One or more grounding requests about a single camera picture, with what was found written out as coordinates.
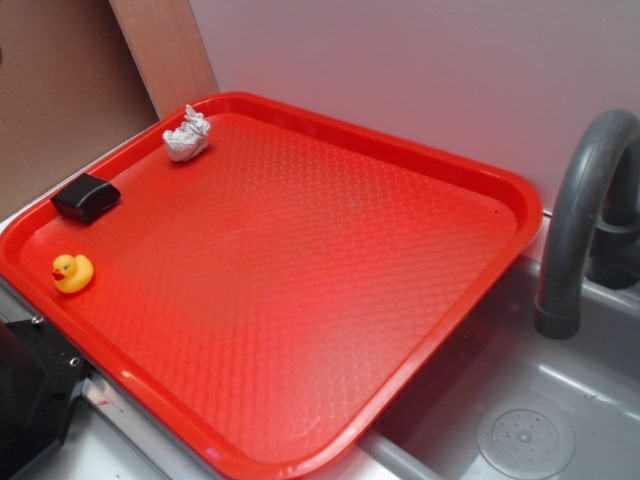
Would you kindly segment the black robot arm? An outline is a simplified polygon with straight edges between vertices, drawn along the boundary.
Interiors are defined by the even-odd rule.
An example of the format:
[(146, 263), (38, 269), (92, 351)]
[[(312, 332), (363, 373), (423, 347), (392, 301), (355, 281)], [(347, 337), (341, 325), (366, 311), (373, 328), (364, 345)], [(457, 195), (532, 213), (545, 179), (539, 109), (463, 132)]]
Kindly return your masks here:
[(83, 355), (53, 324), (1, 324), (3, 479), (62, 448), (85, 377)]

